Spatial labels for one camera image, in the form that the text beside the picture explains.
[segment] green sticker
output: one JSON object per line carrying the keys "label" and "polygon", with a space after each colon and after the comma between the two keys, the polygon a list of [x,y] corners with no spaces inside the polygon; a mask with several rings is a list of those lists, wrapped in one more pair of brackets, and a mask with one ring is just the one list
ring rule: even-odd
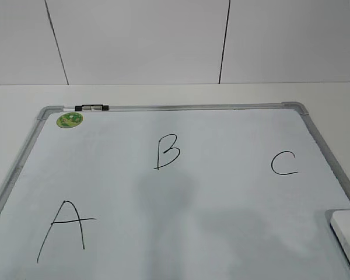
{"label": "green sticker", "polygon": [[83,121],[83,116],[79,113],[67,113],[60,116],[57,120],[57,125],[61,128],[72,128]]}

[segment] white wall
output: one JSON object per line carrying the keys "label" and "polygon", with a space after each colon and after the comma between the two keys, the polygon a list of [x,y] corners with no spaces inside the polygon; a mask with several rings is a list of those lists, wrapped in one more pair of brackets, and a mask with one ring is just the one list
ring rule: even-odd
{"label": "white wall", "polygon": [[[228,0],[47,0],[71,85],[218,83]],[[350,0],[231,0],[222,83],[350,81]],[[66,84],[43,0],[0,0],[0,84]]]}

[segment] table surface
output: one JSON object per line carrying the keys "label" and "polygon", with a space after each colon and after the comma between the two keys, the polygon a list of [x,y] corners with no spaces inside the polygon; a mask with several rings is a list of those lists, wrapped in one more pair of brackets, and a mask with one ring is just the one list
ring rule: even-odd
{"label": "table surface", "polygon": [[[350,179],[350,83],[0,86],[0,185],[36,116],[45,106],[96,103],[111,106],[243,104],[282,101],[297,101],[307,107],[315,125]],[[350,232],[350,227],[342,231],[346,234]]]}

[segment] whiteboard frame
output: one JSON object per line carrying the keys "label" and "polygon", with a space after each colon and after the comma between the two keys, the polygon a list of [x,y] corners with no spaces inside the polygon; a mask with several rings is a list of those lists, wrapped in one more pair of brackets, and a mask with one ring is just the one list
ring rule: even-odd
{"label": "whiteboard frame", "polygon": [[[333,155],[331,149],[328,147],[324,138],[321,136],[319,130],[312,121],[309,112],[305,106],[299,102],[282,102],[282,103],[263,103],[263,104],[223,104],[223,105],[180,105],[180,106],[109,106],[108,112],[120,111],[183,111],[183,110],[251,110],[251,109],[292,109],[295,110],[306,124],[307,129],[314,138],[316,144],[320,148],[325,160],[331,167],[335,177],[339,181],[342,189],[345,191],[350,200],[350,180]],[[48,117],[54,113],[75,111],[75,107],[65,106],[48,106],[43,108],[37,120],[30,131],[23,147],[21,148],[12,168],[5,177],[0,187],[0,213],[8,200],[9,195],[21,173],[23,166],[29,157],[33,146],[43,129]],[[83,111],[84,113],[93,114],[94,111]]]}

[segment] whiteboard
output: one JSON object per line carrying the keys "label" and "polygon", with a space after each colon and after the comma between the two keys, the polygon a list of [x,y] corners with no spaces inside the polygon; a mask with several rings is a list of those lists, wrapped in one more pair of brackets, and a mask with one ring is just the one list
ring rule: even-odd
{"label": "whiteboard", "polygon": [[350,201],[297,111],[80,113],[41,120],[0,280],[350,279],[326,219]]}

